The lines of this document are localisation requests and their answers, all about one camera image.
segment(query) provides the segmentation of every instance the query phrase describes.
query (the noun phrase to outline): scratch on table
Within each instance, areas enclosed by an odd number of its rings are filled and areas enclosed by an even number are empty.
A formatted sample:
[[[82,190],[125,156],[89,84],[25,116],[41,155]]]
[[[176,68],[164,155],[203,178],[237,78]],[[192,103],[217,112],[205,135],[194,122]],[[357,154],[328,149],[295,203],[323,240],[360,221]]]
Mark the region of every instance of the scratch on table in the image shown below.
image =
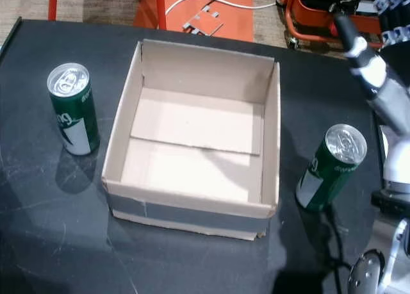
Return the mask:
[[[109,120],[114,120],[113,117],[106,117],[106,118],[99,118],[97,121],[109,121]]]
[[[65,225],[65,222],[63,223],[63,226],[64,226],[63,237],[61,238],[60,245],[57,248],[55,248],[55,250],[51,254],[52,256],[55,255],[57,252],[60,253],[62,251],[62,247],[63,247],[64,241],[65,241],[65,235],[67,233],[67,226]]]
[[[32,209],[32,208],[35,208],[37,206],[41,206],[43,204],[48,204],[48,203],[56,202],[56,201],[63,200],[63,199],[64,199],[63,197],[60,197],[60,198],[55,198],[55,199],[51,199],[51,200],[38,201],[36,203],[32,203],[32,204],[29,204],[27,206],[21,206],[19,208],[6,209],[4,211],[0,211],[0,215],[14,213],[14,212],[18,212],[18,211],[23,211],[25,209]]]
[[[128,272],[128,269],[127,269],[127,266],[125,265],[125,263],[121,260],[120,256],[117,254],[117,251],[115,250],[115,247],[114,247],[114,245],[112,244],[111,239],[110,239],[110,236],[108,236],[108,234],[107,234],[107,240],[108,240],[108,243],[110,243],[110,247],[111,247],[112,252],[114,253],[114,256],[117,258],[117,260],[118,260],[119,263],[121,264],[122,268],[124,269],[125,273],[127,274],[128,280],[129,280],[129,282],[131,283],[131,285],[132,285],[132,287],[133,287],[133,289],[134,289],[135,294],[138,294],[138,291],[136,290],[134,281],[133,281],[133,279],[131,278],[131,274]]]
[[[1,146],[0,146],[0,167],[1,167],[2,169],[4,168],[3,156],[1,155]]]
[[[72,172],[70,172],[69,174],[67,174],[67,175],[65,176],[64,180],[61,182],[60,186],[63,186],[65,183],[67,183],[67,181],[68,181],[73,175],[75,175],[75,174],[77,173],[77,169],[78,169],[78,167],[76,166],[75,169],[74,169]]]
[[[17,266],[17,268],[19,268],[22,272],[24,272],[26,274],[38,276],[38,274],[34,273],[33,271],[29,270],[28,268],[25,268],[25,267],[23,267],[21,265],[18,265],[18,264],[16,264],[15,266]]]
[[[209,248],[207,248],[202,256],[202,259],[199,261],[200,265],[202,265],[205,261],[205,259],[208,257],[209,255]]]

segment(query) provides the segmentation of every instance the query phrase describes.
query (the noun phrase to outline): white label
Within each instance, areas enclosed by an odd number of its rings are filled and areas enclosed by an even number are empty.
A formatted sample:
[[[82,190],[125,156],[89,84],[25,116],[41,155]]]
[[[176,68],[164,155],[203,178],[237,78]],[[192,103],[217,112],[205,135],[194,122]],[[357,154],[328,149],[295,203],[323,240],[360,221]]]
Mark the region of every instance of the white label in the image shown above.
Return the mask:
[[[305,172],[304,176],[300,178],[296,187],[296,197],[304,208],[308,206],[322,182],[323,179],[315,177],[308,170]]]
[[[64,147],[70,153],[83,155],[91,152],[83,118],[79,119],[73,126],[62,129],[61,132],[67,137],[62,135]]]

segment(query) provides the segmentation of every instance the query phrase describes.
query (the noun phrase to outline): open cardboard box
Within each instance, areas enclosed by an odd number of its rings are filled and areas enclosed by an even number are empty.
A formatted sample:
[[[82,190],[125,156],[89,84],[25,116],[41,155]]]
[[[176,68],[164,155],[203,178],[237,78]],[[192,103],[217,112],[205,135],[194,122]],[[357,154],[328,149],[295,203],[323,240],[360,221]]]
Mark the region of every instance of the open cardboard box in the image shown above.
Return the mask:
[[[253,240],[279,198],[279,64],[138,43],[102,170],[114,216]]]

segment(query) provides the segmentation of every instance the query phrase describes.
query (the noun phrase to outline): table surface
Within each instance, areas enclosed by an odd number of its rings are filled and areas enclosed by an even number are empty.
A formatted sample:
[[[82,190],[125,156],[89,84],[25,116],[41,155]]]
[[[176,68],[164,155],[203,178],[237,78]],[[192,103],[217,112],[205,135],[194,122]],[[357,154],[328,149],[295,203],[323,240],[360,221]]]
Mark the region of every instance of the table surface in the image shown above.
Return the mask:
[[[117,220],[101,170],[137,41],[272,56],[281,64],[280,204],[264,238],[241,241]],[[65,62],[90,71],[101,144],[85,157],[60,141],[46,87]],[[300,210],[297,180],[328,127],[357,127],[363,164],[328,214]],[[24,20],[0,62],[2,293],[346,293],[370,237],[381,187],[379,141],[347,62],[221,38],[125,26]]]

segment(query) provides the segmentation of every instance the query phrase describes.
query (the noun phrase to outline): green can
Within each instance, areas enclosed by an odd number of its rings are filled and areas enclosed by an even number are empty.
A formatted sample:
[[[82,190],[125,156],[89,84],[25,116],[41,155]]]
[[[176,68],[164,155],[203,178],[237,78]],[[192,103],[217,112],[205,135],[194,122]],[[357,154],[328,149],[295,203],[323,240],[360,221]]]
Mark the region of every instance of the green can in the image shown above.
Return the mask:
[[[85,155],[99,145],[90,75],[78,63],[64,63],[47,78],[64,147],[71,154]]]
[[[328,129],[297,184],[299,204],[310,211],[323,210],[364,160],[366,153],[366,140],[354,127],[336,124]]]

